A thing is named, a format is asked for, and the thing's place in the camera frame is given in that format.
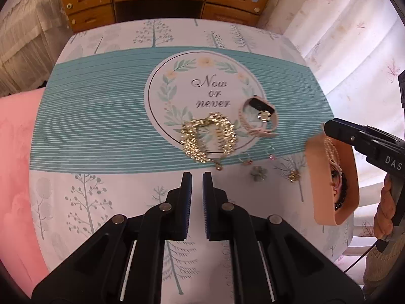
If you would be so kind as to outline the person's right hand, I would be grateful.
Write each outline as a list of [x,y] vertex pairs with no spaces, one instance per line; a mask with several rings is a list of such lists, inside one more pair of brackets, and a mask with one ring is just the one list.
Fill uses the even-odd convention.
[[374,216],[373,231],[377,239],[388,236],[393,231],[393,216],[395,214],[395,201],[391,195],[392,181],[387,174],[381,189],[380,203]]

